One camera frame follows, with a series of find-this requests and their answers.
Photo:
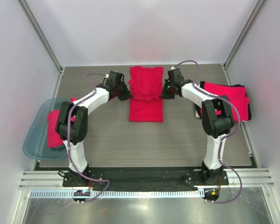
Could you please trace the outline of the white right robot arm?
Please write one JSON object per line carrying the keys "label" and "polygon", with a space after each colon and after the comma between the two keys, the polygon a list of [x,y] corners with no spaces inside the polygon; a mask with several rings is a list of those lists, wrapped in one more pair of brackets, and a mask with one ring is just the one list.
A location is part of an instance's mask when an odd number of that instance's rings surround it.
{"label": "white right robot arm", "polygon": [[212,184],[223,175],[222,161],[226,139],[235,125],[232,105],[227,96],[210,93],[192,80],[184,79],[179,68],[168,71],[160,98],[174,99],[175,96],[186,98],[202,110],[202,126],[207,134],[206,155],[201,166],[201,176],[206,184]]}

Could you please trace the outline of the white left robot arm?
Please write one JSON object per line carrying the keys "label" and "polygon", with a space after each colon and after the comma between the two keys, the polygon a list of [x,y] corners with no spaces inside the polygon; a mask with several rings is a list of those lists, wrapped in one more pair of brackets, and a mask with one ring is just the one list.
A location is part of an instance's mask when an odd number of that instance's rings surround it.
{"label": "white left robot arm", "polygon": [[110,71],[103,77],[102,83],[95,85],[89,94],[73,102],[64,101],[61,104],[55,130],[66,147],[69,159],[69,171],[63,176],[66,186],[84,186],[90,181],[102,182],[89,177],[89,164],[84,153],[88,116],[114,98],[120,101],[133,98],[125,83],[124,74]]}

